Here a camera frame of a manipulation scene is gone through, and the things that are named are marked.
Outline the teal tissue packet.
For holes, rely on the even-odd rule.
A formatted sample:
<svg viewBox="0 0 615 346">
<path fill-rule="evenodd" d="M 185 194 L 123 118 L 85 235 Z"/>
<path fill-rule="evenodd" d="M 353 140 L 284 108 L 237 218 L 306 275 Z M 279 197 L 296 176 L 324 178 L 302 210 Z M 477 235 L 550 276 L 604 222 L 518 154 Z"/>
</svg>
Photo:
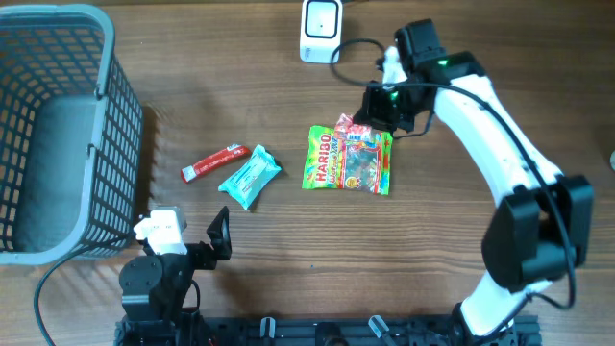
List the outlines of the teal tissue packet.
<svg viewBox="0 0 615 346">
<path fill-rule="evenodd" d="M 275 178 L 282 168 L 275 158 L 262 146 L 257 145 L 251 157 L 219 187 L 248 210 L 264 187 Z"/>
</svg>

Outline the small red candy packet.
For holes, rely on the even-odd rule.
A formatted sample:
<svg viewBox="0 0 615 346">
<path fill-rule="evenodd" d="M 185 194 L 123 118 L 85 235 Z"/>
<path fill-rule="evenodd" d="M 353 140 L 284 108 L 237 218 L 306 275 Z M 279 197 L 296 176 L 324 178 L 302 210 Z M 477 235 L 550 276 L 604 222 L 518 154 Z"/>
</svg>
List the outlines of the small red candy packet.
<svg viewBox="0 0 615 346">
<path fill-rule="evenodd" d="M 355 124 L 353 118 L 345 113 L 342 113 L 337 120 L 333 135 L 339 140 L 374 141 L 374 133 L 371 126 Z"/>
</svg>

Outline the red stick snack packet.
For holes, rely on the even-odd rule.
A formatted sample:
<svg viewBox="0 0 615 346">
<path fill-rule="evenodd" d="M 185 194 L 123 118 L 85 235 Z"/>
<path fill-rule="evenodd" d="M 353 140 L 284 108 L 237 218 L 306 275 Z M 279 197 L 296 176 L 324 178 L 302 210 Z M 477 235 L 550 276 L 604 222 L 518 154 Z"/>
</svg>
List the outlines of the red stick snack packet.
<svg viewBox="0 0 615 346">
<path fill-rule="evenodd" d="M 201 178 L 211 171 L 220 168 L 228 163 L 246 158 L 252 154 L 251 150 L 239 144 L 232 144 L 226 148 L 207 156 L 181 170 L 181 178 L 186 183 Z"/>
</svg>

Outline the green Haribo gummy bag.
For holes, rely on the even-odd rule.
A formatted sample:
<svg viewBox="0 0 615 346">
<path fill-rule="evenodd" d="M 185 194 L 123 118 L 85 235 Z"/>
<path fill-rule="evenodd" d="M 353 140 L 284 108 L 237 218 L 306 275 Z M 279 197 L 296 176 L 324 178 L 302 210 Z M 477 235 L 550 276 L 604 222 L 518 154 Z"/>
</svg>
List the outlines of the green Haribo gummy bag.
<svg viewBox="0 0 615 346">
<path fill-rule="evenodd" d="M 312 126 L 302 189 L 350 189 L 377 195 L 390 190 L 390 133 L 375 133 L 372 142 L 338 138 L 334 129 Z"/>
</svg>

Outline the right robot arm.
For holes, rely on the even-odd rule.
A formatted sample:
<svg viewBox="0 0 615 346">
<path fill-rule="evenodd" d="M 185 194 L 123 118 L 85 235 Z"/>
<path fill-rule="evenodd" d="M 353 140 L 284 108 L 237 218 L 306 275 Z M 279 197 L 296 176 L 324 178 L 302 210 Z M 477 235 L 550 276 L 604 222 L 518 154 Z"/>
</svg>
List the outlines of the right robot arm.
<svg viewBox="0 0 615 346">
<path fill-rule="evenodd" d="M 447 125 L 479 168 L 495 211 L 481 242 L 485 272 L 452 313 L 414 323 L 409 332 L 449 345 L 536 345 L 534 321 L 520 312 L 560 279 L 576 301 L 576 269 L 587 256 L 594 190 L 568 177 L 528 140 L 504 109 L 476 58 L 448 53 L 433 22 L 411 22 L 378 62 L 380 82 L 365 84 L 357 123 L 413 133 L 427 112 Z"/>
</svg>

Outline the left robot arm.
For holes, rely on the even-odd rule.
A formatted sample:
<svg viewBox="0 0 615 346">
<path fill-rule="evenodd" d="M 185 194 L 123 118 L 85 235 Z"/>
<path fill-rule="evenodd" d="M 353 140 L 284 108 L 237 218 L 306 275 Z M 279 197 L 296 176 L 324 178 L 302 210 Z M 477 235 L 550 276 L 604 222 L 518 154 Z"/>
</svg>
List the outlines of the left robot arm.
<svg viewBox="0 0 615 346">
<path fill-rule="evenodd" d="M 185 307 L 188 291 L 199 285 L 197 270 L 213 270 L 232 256 L 229 209 L 222 208 L 207 227 L 209 240 L 183 241 L 187 226 L 179 207 L 152 210 L 135 226 L 143 256 L 129 261 L 120 272 L 125 316 L 116 323 L 116 345 L 215 345 L 217 340 L 198 305 Z"/>
</svg>

